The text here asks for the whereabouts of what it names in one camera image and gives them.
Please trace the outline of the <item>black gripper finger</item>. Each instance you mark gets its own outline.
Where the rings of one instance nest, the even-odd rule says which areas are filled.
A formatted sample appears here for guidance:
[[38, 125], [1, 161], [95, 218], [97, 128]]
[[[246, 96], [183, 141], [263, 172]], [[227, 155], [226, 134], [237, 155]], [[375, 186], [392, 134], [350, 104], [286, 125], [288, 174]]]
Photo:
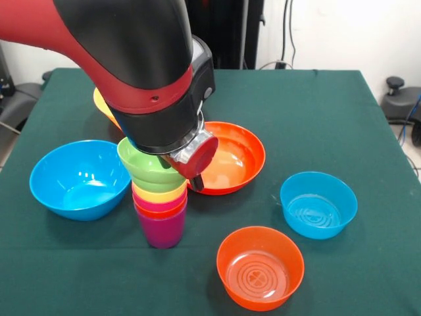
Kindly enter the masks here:
[[189, 179], [189, 185], [190, 185], [191, 189], [195, 192], [201, 192], [205, 188], [205, 185], [204, 185], [203, 178], [202, 178], [201, 174], [198, 174], [194, 178]]

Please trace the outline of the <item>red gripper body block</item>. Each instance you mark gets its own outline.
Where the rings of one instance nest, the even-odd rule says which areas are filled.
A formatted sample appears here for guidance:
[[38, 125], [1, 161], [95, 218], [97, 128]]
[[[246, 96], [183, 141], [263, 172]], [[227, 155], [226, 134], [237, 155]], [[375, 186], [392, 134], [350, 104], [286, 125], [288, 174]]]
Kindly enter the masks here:
[[186, 179], [199, 176], [211, 163], [216, 153], [218, 139], [213, 135], [204, 135], [204, 138], [204, 140], [199, 140], [198, 145], [188, 145], [180, 151], [182, 155], [187, 155], [186, 162], [183, 162], [182, 158], [170, 158], [171, 167]]

